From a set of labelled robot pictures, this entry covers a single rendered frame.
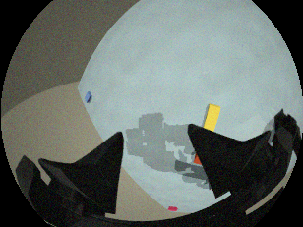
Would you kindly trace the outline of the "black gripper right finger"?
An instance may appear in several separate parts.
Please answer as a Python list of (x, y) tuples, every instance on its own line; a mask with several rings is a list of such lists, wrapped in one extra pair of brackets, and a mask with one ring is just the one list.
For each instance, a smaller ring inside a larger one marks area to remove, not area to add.
[(188, 137), (208, 176), (215, 199), (230, 192), (228, 188), (246, 169), (256, 150), (268, 143), (271, 130), (240, 141), (199, 125), (188, 125)]

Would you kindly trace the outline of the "yellow bar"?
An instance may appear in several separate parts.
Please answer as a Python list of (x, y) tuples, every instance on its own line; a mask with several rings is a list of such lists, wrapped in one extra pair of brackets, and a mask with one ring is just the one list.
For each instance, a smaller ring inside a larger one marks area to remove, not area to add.
[[(218, 121), (220, 106), (209, 102), (207, 117), (205, 117), (204, 129), (209, 129), (214, 132), (216, 121)], [(201, 164), (200, 158), (195, 153), (195, 164)], [(201, 164), (203, 165), (203, 164)]]

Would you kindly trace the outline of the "blue rectangular block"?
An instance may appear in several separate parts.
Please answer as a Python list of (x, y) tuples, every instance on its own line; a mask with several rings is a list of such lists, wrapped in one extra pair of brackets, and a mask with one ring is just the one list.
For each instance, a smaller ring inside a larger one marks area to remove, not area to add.
[(90, 92), (87, 92), (87, 96), (85, 96), (85, 101), (86, 102), (89, 102), (89, 100), (91, 100), (91, 93)]

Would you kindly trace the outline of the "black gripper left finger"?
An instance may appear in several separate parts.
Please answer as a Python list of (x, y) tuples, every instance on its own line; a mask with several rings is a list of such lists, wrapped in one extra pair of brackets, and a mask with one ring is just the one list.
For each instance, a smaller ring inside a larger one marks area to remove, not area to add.
[(116, 132), (87, 156), (68, 164), (38, 158), (37, 162), (49, 178), (83, 194), (106, 213), (116, 215), (117, 184), (119, 184), (123, 132)]

